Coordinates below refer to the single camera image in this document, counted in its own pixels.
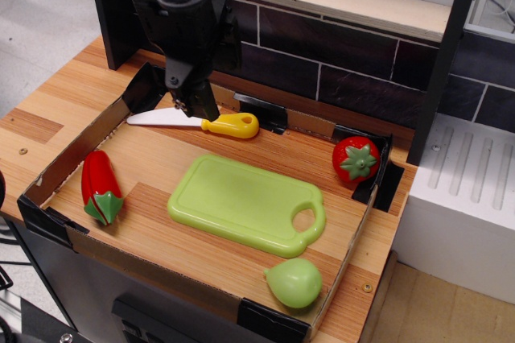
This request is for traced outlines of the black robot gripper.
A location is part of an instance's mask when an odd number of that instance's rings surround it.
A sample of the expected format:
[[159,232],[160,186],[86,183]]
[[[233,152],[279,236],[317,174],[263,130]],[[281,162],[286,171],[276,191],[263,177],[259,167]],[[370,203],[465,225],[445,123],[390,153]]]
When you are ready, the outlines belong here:
[[208,78],[215,67],[235,69],[242,62],[238,21],[226,0],[132,2],[148,40],[166,57],[164,83],[175,108],[217,120]]

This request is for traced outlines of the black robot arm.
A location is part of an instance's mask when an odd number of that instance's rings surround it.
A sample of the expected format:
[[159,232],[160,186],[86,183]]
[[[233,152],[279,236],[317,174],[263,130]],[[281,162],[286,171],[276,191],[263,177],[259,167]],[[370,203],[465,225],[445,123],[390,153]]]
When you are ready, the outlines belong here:
[[209,77],[241,66],[241,37],[227,0],[132,0],[148,40],[166,58],[165,86],[188,117],[218,119]]

